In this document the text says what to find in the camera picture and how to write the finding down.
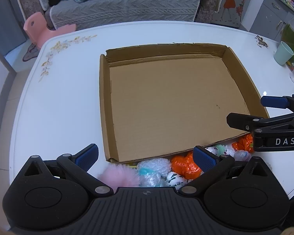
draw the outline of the pink plastic chair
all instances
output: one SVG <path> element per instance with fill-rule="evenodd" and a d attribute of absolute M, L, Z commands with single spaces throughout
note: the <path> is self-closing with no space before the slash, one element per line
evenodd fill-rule
<path fill-rule="evenodd" d="M 25 21 L 23 28 L 32 43 L 41 49 L 50 38 L 76 31 L 76 24 L 61 26 L 52 31 L 47 28 L 47 21 L 41 12 L 35 12 Z"/>

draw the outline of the blue gripper pad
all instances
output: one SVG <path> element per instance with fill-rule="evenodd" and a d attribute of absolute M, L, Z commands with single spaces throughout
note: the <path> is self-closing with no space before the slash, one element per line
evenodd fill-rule
<path fill-rule="evenodd" d="M 286 109 L 289 107 L 289 101 L 284 97 L 279 96 L 262 96 L 260 99 L 261 105 L 264 107 Z"/>
<path fill-rule="evenodd" d="M 218 156 L 210 153 L 201 146 L 194 147 L 193 160 L 203 172 L 207 172 L 220 161 Z"/>
<path fill-rule="evenodd" d="M 84 171 L 88 171 L 98 160 L 99 150 L 96 144 L 90 144 L 77 154 L 73 155 L 71 160 Z"/>

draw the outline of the gray couch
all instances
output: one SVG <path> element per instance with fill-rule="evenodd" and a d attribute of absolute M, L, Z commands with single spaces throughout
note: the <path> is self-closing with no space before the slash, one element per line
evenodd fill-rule
<path fill-rule="evenodd" d="M 174 20 L 210 23 L 217 0 L 18 0 L 24 19 L 40 11 L 50 28 L 77 24 L 85 29 L 113 23 L 143 20 Z"/>

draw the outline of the cardboard tray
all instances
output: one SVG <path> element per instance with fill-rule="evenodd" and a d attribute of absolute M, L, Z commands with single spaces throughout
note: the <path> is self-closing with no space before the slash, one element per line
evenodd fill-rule
<path fill-rule="evenodd" d="M 106 159 L 130 162 L 237 137 L 231 112 L 268 118 L 231 48 L 158 44 L 100 56 L 100 111 Z"/>

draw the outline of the white table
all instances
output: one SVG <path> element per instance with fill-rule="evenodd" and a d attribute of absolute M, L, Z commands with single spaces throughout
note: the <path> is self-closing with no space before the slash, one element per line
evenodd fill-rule
<path fill-rule="evenodd" d="M 46 54 L 58 41 L 94 36 L 90 41 L 55 54 L 48 75 L 41 72 Z M 294 94 L 289 69 L 273 54 L 278 44 L 265 38 L 269 48 L 257 46 L 255 34 L 223 26 L 189 22 L 149 21 L 120 23 L 81 30 L 47 41 L 28 76 L 17 108 L 10 146 L 10 183 L 31 155 L 43 160 L 97 144 L 99 159 L 89 170 L 93 176 L 106 167 L 99 109 L 99 56 L 107 49 L 156 43 L 218 43 L 231 47 L 253 79 L 259 93 Z M 268 108 L 270 117 L 290 113 Z M 294 151 L 259 153 L 289 197 L 294 195 Z"/>

